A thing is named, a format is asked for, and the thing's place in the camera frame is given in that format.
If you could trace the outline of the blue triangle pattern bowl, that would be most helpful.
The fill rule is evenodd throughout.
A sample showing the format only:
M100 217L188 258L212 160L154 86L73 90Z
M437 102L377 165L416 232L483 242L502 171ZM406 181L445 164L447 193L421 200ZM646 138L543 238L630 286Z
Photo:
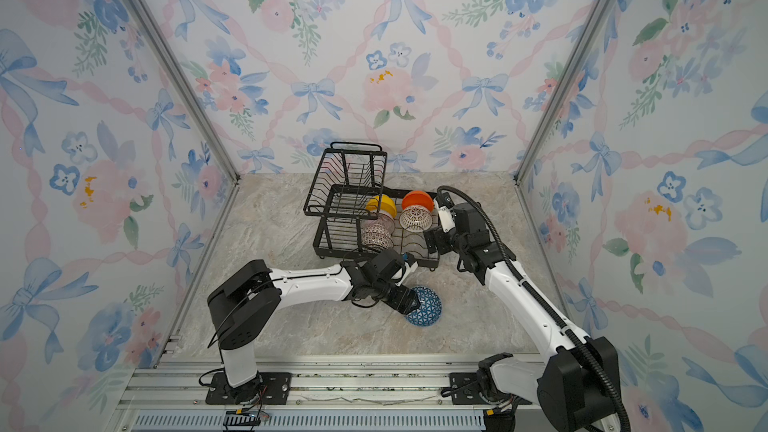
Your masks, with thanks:
M420 306L405 316L408 323L417 327L430 327L435 325L442 315L442 301L438 294L431 288L416 286L413 291L417 294Z

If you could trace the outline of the white brown lattice bowl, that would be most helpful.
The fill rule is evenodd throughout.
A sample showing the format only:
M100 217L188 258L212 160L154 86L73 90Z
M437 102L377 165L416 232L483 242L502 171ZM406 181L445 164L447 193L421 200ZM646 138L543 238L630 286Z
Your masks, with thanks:
M432 227L432 212L424 206L412 205L402 210L399 223L407 232L421 233Z

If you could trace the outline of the white dotted pattern bowl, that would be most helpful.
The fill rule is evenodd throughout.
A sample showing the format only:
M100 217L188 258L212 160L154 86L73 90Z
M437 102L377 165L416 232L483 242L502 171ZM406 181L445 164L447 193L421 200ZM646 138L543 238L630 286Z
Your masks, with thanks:
M362 247L366 251L379 252L394 247L391 233L381 226L375 225L362 231Z

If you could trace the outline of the yellow plastic bowl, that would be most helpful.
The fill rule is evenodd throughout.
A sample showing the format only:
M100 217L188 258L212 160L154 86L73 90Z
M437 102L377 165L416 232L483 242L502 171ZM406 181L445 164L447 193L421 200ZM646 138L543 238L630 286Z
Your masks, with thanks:
M386 194L381 194L369 199L365 205L365 210L371 213L383 213L392 219L397 216L396 203Z

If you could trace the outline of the orange plastic bowl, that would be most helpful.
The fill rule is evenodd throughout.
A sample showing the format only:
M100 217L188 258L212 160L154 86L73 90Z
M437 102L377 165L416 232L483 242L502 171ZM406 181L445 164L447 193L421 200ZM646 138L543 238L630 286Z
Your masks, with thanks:
M424 191L414 190L408 192L401 201L401 210L405 211L413 207L421 207L428 212L432 212L434 210L433 198Z

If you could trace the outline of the pink ribbed glass bowl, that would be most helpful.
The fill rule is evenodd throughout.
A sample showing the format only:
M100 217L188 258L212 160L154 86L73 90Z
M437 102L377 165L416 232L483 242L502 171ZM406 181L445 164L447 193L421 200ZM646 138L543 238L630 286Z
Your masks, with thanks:
M373 229L379 233L386 233L392 235L395 231L395 221L391 215L386 212L380 212L376 219L367 220L363 224L365 230Z

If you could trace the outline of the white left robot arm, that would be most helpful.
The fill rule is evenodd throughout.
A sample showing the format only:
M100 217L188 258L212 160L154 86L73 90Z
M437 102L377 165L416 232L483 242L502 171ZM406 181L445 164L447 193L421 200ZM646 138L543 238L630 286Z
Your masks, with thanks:
M337 265L306 270L270 268L248 262L207 297L226 384L242 387L258 375L253 342L272 315L287 307L314 302L372 299L407 316L420 306L417 292L404 285L418 268L409 253L385 249L372 259L347 259Z

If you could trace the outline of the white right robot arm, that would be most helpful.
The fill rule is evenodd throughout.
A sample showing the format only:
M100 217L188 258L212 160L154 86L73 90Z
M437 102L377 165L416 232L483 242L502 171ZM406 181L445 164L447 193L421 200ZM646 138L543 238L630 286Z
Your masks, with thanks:
M599 422L631 428L620 387L619 354L555 307L525 274L482 207L435 204L438 224L426 231L430 250L454 252L457 268L476 276L533 340L540 362L499 353L478 364L476 382L490 403L538 406L557 431L593 431Z

